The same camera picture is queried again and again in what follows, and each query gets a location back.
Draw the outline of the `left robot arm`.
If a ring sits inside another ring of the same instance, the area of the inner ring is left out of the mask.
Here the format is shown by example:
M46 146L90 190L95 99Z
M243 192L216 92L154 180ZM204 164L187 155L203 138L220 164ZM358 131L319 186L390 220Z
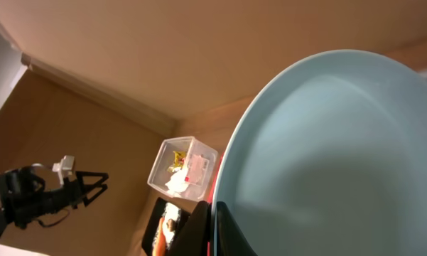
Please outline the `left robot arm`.
M44 223L40 217L76 209L79 204L88 206L107 190L108 178L107 173L77 171L74 180L63 178L61 187L47 190L34 166L0 174L0 237L12 223L22 230L33 221L43 228L59 224L58 220Z

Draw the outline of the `white tissue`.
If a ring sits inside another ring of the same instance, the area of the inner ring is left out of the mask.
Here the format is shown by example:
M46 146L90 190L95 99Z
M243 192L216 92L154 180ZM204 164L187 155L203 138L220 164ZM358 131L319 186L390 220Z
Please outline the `white tissue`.
M189 186L189 183L185 180L187 172L187 169L179 169L172 174L170 180L165 183L169 194L174 196L175 194L181 194L186 191Z

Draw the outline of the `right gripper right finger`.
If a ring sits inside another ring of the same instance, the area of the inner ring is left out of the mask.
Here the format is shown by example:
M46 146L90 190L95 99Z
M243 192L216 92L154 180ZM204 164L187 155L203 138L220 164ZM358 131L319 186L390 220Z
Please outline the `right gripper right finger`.
M216 204L215 215L217 219L215 228L217 231L217 255L256 256L225 202L220 201Z

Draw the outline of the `white rice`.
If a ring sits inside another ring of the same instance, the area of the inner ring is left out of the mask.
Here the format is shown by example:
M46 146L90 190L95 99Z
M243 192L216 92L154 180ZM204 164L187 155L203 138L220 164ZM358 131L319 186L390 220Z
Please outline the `white rice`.
M166 247L170 247L174 240L178 223L181 217L181 209L173 205L172 203L167 203L164 208L162 217L164 217L163 233L166 237ZM177 222L176 229L173 232L169 232L166 227L166 222L168 219L174 219Z

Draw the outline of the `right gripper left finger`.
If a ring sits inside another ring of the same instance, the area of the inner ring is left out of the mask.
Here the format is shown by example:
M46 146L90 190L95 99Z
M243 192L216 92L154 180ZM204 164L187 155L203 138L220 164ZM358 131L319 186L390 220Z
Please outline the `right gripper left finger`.
M168 255L207 256L210 217L211 204L206 201L200 201L172 244Z

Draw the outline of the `yellow foil wrapper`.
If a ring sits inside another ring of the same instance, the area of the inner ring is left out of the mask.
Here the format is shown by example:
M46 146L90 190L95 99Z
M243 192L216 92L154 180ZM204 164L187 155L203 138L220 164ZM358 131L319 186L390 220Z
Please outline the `yellow foil wrapper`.
M185 151L173 151L174 160L173 163L168 167L168 172L174 173L182 169L185 163L186 152Z

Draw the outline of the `red snack wrapper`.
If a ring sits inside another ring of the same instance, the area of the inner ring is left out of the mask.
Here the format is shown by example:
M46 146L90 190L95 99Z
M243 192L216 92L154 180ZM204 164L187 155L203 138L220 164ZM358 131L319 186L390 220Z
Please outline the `red snack wrapper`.
M192 155L187 167L185 182L201 186L210 161L202 155Z

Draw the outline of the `light blue plate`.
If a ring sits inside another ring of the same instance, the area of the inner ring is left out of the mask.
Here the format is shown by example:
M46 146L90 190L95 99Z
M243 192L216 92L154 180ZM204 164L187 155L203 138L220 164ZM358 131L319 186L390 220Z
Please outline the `light blue plate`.
M361 50L294 63L237 124L213 202L258 255L427 255L427 80Z

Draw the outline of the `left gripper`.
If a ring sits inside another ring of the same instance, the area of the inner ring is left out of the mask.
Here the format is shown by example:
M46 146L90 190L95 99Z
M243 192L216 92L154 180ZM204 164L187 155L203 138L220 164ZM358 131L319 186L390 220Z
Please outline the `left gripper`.
M105 184L109 178L108 173L77 171L75 175L77 179L74 181L68 181L60 188L49 191L45 190L45 181L43 181L38 210L40 212L58 212L67 206L76 208L81 202L87 207L108 189ZM98 180L94 183L85 183L85 178L98 178ZM95 189L98 189L98 192L90 196Z

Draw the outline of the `orange carrot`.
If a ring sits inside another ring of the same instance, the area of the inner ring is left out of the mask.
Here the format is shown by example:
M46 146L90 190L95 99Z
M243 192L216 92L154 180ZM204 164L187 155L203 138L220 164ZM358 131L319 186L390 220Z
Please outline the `orange carrot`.
M155 244L152 250L152 256L164 256L166 253L166 237L163 233L164 217L161 217L156 232Z

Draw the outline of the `brown mushroom scrap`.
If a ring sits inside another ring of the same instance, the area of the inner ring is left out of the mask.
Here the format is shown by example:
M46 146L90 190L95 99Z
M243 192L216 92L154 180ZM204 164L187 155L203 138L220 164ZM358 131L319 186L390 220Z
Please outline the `brown mushroom scrap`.
M166 227L169 232L173 232L176 229L177 222L174 219L168 219L166 222Z

